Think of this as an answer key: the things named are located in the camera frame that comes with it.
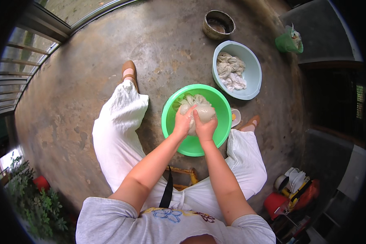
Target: brown shoe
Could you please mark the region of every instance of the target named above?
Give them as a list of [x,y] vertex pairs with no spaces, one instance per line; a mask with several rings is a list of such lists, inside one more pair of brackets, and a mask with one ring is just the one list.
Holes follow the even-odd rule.
[[249,121],[248,123],[246,123],[245,125],[243,125],[241,128],[239,128],[239,130],[242,130],[243,128],[247,127],[247,126],[250,126],[250,125],[253,125],[256,129],[256,126],[258,126],[260,123],[260,117],[259,115],[255,115],[253,116]]
[[124,80],[126,77],[131,77],[131,78],[133,78],[133,84],[134,84],[134,86],[135,86],[135,89],[137,90],[137,92],[138,92],[138,93],[140,93],[140,92],[138,91],[138,85],[137,85],[137,71],[136,71],[136,69],[135,69],[135,65],[134,65],[133,61],[128,60],[128,61],[126,61],[126,62],[122,65],[122,76],[123,76],[123,72],[124,72],[125,70],[129,69],[129,68],[130,68],[130,69],[133,69],[134,74],[127,74],[127,75],[125,75],[124,77],[122,77],[122,78],[121,78],[121,80],[118,82],[118,85],[119,85],[120,83],[122,83],[122,82],[123,82],[123,80]]

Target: concrete floor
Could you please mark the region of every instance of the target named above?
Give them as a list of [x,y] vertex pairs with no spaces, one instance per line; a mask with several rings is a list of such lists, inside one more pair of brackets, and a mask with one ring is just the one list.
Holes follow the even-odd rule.
[[[242,123],[261,116],[256,136],[268,179],[249,199],[255,210],[261,209],[275,178],[300,161],[304,146],[300,71],[295,55],[275,48],[274,38],[283,27],[266,1],[138,1],[93,21],[59,47],[34,76],[15,111],[24,158],[76,212],[85,198],[111,194],[96,159],[92,128],[126,60],[137,66],[140,93],[149,95],[149,108],[137,130],[145,154],[164,139],[161,111],[175,91],[196,83],[220,90],[211,75],[211,60],[222,41],[208,39],[201,29],[211,9],[231,15],[236,31],[230,40],[249,47],[263,72],[261,91],[250,101],[222,92],[231,107],[240,110]],[[220,150],[225,156],[226,142]],[[204,157],[177,153],[171,165],[194,167],[200,179],[208,176]]]

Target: white pants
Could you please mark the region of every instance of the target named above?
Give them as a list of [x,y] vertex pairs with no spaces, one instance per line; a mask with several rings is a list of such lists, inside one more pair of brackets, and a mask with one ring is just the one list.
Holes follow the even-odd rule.
[[[148,108],[148,95],[137,93],[131,81],[123,81],[95,120],[93,140],[96,156],[111,190],[115,192],[129,171],[145,157],[135,132]],[[231,130],[228,158],[246,199],[258,193],[267,180],[266,168],[253,132]],[[141,210],[158,207],[167,181],[156,183]],[[209,177],[182,191],[172,192],[170,208],[207,213],[224,221]]]

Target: light blue plastic basin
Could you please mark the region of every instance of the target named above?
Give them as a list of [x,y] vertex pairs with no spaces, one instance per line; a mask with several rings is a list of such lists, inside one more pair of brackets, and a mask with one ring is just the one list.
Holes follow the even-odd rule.
[[[242,90],[234,89],[230,92],[226,89],[226,86],[221,82],[217,73],[217,56],[221,51],[225,51],[232,56],[239,57],[245,62],[245,70],[242,74],[243,79],[247,81],[247,88]],[[246,46],[235,41],[224,41],[218,47],[215,48],[213,55],[213,78],[215,83],[224,90],[227,94],[234,98],[241,100],[251,100],[260,91],[261,86],[261,67],[258,58],[255,54]]]

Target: hand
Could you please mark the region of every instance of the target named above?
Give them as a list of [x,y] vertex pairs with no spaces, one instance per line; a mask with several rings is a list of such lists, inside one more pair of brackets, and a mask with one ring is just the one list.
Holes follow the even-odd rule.
[[214,131],[218,125],[217,117],[212,118],[209,122],[204,124],[200,121],[198,111],[196,109],[193,111],[193,115],[195,119],[195,132],[198,135],[200,143],[212,141]]
[[180,114],[180,107],[175,115],[175,128],[172,132],[180,139],[185,139],[188,134],[188,130],[190,129],[190,121],[191,121],[191,113],[196,105],[192,106],[185,115]]

